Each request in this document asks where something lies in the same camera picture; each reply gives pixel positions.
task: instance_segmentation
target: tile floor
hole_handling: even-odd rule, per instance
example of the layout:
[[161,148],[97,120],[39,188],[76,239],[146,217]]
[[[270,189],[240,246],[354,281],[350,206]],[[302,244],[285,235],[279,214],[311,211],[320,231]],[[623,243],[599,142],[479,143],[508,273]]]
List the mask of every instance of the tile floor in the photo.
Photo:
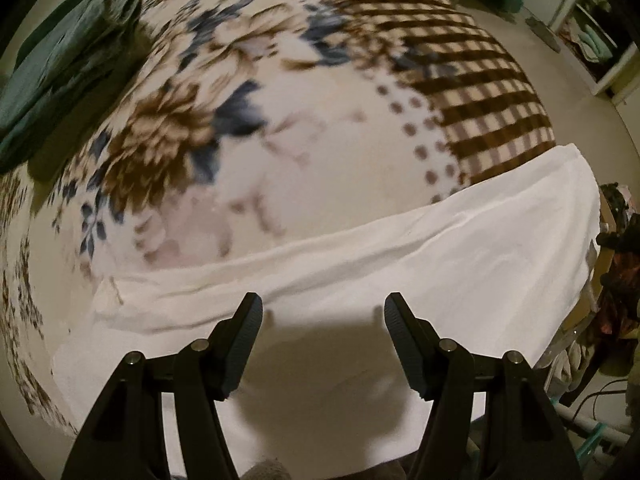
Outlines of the tile floor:
[[594,97],[578,73],[524,23],[511,23],[475,0],[461,6],[518,61],[548,111],[559,144],[574,143],[597,181],[627,184],[640,198],[640,156],[626,126],[606,96]]

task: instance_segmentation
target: white fabric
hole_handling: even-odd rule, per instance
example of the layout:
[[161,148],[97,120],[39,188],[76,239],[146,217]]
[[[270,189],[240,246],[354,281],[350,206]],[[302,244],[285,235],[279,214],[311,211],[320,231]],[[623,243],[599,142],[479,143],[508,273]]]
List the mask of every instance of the white fabric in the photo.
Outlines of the white fabric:
[[[258,292],[265,316],[239,389],[218,413],[238,473],[277,458],[328,478],[417,449],[430,403],[412,392],[382,319],[400,291],[417,317],[469,351],[535,362],[588,277],[598,188],[575,146],[436,204],[223,264],[102,283],[54,357],[81,424],[132,349],[150,358],[207,336]],[[483,411],[476,399],[474,416]],[[165,418],[175,416],[165,408]],[[183,466],[167,431],[174,472]]]

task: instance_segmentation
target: bedsheet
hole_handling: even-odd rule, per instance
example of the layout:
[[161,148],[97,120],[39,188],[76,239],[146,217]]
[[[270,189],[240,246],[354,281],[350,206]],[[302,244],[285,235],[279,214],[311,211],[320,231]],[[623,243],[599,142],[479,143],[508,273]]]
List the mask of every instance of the bedsheet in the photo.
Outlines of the bedsheet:
[[144,0],[154,47],[48,186],[0,178],[0,334],[33,415],[118,272],[232,262],[446,203],[554,146],[526,76],[448,0]]
[[[599,207],[588,163],[558,146],[434,206],[231,262],[115,276],[56,352],[54,377],[79,425],[127,351],[178,352],[252,290],[263,326],[238,390],[216,403],[238,473],[265,458],[296,479],[365,470],[417,450],[431,406],[404,378],[386,296],[399,290],[470,352],[515,348],[533,364],[590,276]],[[175,409],[163,411],[184,474]]]

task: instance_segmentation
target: white towel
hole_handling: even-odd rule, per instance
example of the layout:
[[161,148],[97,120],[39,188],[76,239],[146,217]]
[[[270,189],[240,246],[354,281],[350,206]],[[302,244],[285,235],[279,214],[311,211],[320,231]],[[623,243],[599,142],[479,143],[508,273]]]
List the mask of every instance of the white towel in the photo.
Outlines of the white towel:
[[[598,188],[575,146],[556,147],[447,200],[222,264],[119,276],[54,356],[81,424],[123,355],[177,352],[261,295],[265,316],[238,390],[217,403],[239,474],[276,458],[329,478],[413,452],[430,403],[412,392],[382,320],[401,292],[469,351],[533,364],[588,277]],[[483,412],[476,399],[474,416]],[[175,418],[170,403],[166,420]],[[172,472],[184,473],[175,425]]]

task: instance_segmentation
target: green cloth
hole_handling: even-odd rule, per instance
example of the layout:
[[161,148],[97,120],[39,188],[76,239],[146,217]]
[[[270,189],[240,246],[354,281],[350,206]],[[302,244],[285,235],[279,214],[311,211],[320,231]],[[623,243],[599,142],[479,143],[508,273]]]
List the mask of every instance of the green cloth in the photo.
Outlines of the green cloth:
[[83,0],[15,70],[0,97],[0,173],[29,160],[134,40],[142,0]]
[[83,0],[65,0],[56,9],[45,18],[45,20],[36,27],[36,29],[24,40],[18,50],[18,55],[15,59],[14,70],[17,69],[24,61],[34,47],[40,43],[44,37],[49,34],[56,25],[64,18],[68,13],[75,9]]

